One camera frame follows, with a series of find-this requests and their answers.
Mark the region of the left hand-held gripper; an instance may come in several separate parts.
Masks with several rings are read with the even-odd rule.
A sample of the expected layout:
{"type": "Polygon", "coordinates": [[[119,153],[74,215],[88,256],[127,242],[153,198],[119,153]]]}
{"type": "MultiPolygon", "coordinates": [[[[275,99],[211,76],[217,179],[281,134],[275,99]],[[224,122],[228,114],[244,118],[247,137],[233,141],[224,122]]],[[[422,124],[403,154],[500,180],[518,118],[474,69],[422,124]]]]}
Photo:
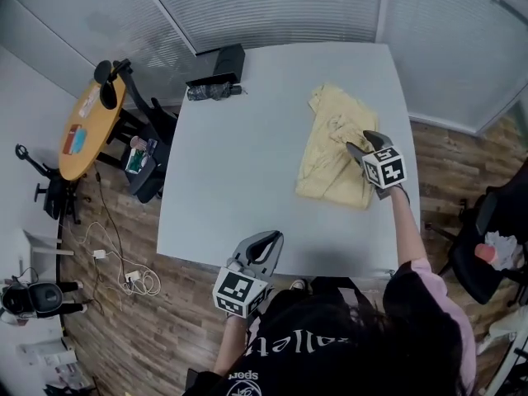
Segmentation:
{"type": "Polygon", "coordinates": [[[278,230],[245,238],[219,270],[212,291],[215,307],[240,318],[253,314],[271,293],[271,276],[283,245],[284,235],[278,230]]]}

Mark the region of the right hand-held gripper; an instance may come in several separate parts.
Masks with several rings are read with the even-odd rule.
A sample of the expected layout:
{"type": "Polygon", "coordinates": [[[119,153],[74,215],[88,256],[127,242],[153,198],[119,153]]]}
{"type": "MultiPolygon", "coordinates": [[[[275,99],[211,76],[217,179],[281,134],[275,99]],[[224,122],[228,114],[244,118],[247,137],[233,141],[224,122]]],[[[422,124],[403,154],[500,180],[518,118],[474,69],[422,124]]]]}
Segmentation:
{"type": "Polygon", "coordinates": [[[390,188],[400,187],[408,179],[403,155],[387,135],[373,130],[364,130],[363,135],[375,152],[364,156],[364,151],[352,142],[346,142],[346,150],[358,166],[364,169],[367,181],[383,200],[389,195],[390,188]]]}

